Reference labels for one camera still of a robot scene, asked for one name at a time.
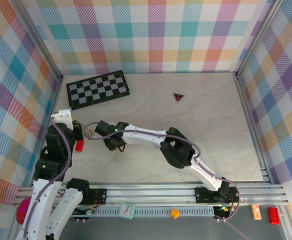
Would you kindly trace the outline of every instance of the checkerboard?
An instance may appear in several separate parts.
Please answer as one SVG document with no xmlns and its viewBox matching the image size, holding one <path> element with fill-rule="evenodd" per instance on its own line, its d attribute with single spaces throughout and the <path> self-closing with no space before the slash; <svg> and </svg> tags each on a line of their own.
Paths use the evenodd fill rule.
<svg viewBox="0 0 292 240">
<path fill-rule="evenodd" d="M 121 70 L 72 82 L 66 87 L 72 110 L 130 95 Z"/>
</svg>

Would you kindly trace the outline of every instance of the white marble surface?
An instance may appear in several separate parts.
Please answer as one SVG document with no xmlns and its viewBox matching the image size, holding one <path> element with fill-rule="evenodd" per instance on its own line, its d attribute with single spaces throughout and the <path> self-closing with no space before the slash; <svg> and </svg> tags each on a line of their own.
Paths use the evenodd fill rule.
<svg viewBox="0 0 292 240">
<path fill-rule="evenodd" d="M 69 108 L 66 84 L 95 75 L 67 75 L 56 110 Z M 262 175 L 231 73 L 126 74 L 130 95 L 72 111 L 84 124 L 104 120 L 140 128 L 177 128 L 202 150 L 201 159 L 216 173 L 235 181 L 259 181 Z M 173 93 L 185 96 L 176 102 Z M 86 140 L 74 151 L 73 177 L 90 182 L 187 182 L 190 170 L 170 166 L 161 152 L 127 145 L 109 151 L 103 141 Z"/>
</svg>

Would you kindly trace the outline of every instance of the red block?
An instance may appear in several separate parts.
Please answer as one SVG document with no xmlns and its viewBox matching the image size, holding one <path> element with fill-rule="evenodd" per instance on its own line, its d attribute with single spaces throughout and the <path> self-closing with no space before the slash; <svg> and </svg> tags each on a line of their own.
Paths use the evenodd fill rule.
<svg viewBox="0 0 292 240">
<path fill-rule="evenodd" d="M 280 224 L 280 218 L 279 218 L 278 209 L 276 207 L 269 207 L 268 211 L 269 211 L 270 223 L 279 225 Z"/>
<path fill-rule="evenodd" d="M 84 147 L 84 140 L 79 140 L 76 143 L 75 151 L 76 152 L 82 152 L 83 147 Z"/>
</svg>

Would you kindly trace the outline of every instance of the black triangle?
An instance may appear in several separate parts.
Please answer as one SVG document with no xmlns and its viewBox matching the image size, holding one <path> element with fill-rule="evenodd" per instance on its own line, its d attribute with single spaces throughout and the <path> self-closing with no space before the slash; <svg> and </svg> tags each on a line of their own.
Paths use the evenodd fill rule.
<svg viewBox="0 0 292 240">
<path fill-rule="evenodd" d="M 178 102 L 180 99 L 182 99 L 184 97 L 184 95 L 178 94 L 178 93 L 174 93 L 174 97 L 175 97 L 176 101 Z"/>
</svg>

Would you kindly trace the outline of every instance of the small clock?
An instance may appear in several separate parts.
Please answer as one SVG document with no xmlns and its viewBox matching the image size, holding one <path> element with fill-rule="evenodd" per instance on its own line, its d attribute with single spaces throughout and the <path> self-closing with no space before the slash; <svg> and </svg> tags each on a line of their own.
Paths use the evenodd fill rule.
<svg viewBox="0 0 292 240">
<path fill-rule="evenodd" d="M 135 213 L 135 205 L 122 202 L 119 209 L 119 216 L 126 219 L 132 219 Z"/>
</svg>

